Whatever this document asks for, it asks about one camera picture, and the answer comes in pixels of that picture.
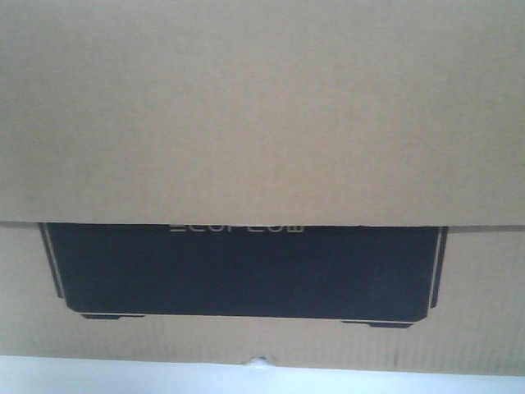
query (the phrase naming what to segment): corrugated cardboard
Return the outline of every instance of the corrugated cardboard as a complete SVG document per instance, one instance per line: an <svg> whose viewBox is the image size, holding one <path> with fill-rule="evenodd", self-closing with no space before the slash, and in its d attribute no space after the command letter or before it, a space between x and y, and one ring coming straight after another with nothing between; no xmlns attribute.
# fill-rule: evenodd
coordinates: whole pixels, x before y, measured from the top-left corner
<svg viewBox="0 0 525 394"><path fill-rule="evenodd" d="M525 374L523 228L452 229L439 301L411 328L337 320L87 320L57 297L36 225L0 226L0 353L395 371Z"/></svg>
<svg viewBox="0 0 525 394"><path fill-rule="evenodd" d="M0 9L2 221L488 226L452 229L402 330L85 320L36 225L4 223L0 353L525 373L525 2Z"/></svg>
<svg viewBox="0 0 525 394"><path fill-rule="evenodd" d="M525 3L0 2L0 218L525 223Z"/></svg>

